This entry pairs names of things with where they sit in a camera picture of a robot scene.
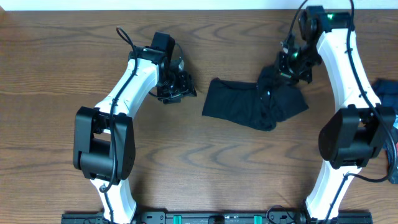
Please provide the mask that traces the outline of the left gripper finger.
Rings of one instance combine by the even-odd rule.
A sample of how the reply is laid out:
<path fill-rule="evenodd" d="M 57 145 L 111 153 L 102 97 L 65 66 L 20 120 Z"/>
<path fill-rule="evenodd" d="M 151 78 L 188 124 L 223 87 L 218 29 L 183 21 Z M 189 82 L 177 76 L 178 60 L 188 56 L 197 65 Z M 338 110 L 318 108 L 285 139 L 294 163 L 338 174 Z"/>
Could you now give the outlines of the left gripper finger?
<path fill-rule="evenodd" d="M 194 82 L 193 82 L 192 76 L 189 73 L 187 74 L 186 81 L 187 81 L 187 94 L 186 94 L 186 96 L 196 97 L 197 96 L 197 92 L 195 90 L 195 86 L 194 86 Z"/>
<path fill-rule="evenodd" d="M 180 103 L 181 102 L 181 98 L 183 97 L 182 94 L 171 94 L 171 95 L 158 95 L 157 99 L 161 102 L 163 102 L 163 104 L 167 105 L 167 104 L 172 104 L 172 103 Z"/>

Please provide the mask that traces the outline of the black polo shirt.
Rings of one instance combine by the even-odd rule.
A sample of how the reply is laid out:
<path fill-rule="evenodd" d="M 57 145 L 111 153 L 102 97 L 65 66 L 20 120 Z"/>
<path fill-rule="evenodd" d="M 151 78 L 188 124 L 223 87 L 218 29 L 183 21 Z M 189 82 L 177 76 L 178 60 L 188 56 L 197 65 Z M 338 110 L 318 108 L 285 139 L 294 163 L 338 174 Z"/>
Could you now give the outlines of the black polo shirt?
<path fill-rule="evenodd" d="M 301 91 L 278 78 L 271 65 L 262 69 L 256 83 L 213 79 L 202 115 L 272 131 L 278 122 L 307 109 Z"/>

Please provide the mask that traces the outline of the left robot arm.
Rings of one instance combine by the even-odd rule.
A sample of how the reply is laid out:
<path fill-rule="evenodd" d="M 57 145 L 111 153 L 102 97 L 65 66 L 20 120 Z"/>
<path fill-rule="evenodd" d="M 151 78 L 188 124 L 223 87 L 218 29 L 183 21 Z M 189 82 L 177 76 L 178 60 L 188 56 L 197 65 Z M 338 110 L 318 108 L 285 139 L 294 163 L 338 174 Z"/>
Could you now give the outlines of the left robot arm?
<path fill-rule="evenodd" d="M 194 96 L 183 57 L 172 52 L 138 47 L 111 92 L 93 108 L 82 106 L 75 116 L 73 165 L 96 187 L 110 223 L 131 223 L 137 203 L 128 177 L 136 157 L 133 120 L 153 88 L 159 101 L 180 102 Z"/>

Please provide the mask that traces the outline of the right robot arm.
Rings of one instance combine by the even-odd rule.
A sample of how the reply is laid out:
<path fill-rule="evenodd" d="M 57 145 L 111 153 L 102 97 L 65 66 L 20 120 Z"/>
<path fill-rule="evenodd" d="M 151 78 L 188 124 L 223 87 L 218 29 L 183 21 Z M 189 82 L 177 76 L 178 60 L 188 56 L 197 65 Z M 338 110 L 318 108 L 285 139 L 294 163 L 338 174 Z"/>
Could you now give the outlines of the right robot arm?
<path fill-rule="evenodd" d="M 275 66 L 287 83 L 311 82 L 312 68 L 324 64 L 333 90 L 335 114 L 322 128 L 318 148 L 323 162 L 312 192 L 296 214 L 297 223 L 371 223 L 369 213 L 340 213 L 340 203 L 361 169 L 383 146 L 396 151 L 391 129 L 394 110 L 382 105 L 361 62 L 354 12 L 326 12 L 303 3 L 293 23 L 305 42 L 289 33 Z"/>

